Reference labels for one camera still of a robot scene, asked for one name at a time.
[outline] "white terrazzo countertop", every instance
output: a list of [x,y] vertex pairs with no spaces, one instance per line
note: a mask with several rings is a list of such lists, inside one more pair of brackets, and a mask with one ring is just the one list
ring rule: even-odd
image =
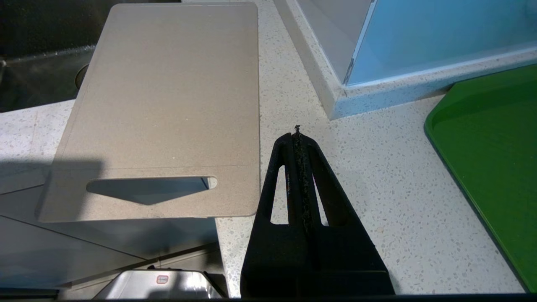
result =
[[[273,2],[255,3],[261,184],[274,141],[301,125],[321,146],[397,293],[523,292],[424,134],[441,96],[329,121]],[[73,103],[0,114],[0,161],[51,161]],[[273,220],[285,222],[282,192],[275,204]],[[252,224],[253,217],[216,219],[232,297],[240,296]]]

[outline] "stainless steel sink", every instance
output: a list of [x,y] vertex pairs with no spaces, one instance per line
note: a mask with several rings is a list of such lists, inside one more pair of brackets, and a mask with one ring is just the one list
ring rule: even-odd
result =
[[0,112],[76,98],[110,8],[145,2],[174,1],[1,1]]

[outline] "green plastic tray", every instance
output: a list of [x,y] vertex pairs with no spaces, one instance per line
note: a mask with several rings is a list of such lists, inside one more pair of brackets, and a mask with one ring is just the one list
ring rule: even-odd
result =
[[537,65],[457,83],[427,117],[425,133],[537,292]]

